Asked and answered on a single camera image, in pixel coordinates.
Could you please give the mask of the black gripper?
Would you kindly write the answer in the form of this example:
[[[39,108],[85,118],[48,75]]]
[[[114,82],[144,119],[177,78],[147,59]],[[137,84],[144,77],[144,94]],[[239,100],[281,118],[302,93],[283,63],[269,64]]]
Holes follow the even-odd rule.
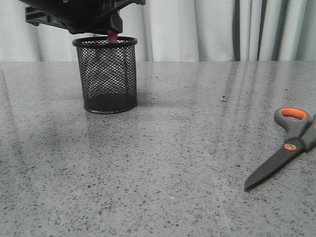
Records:
[[[71,34],[123,32],[119,11],[144,0],[24,0],[25,21],[34,26],[50,25]]]

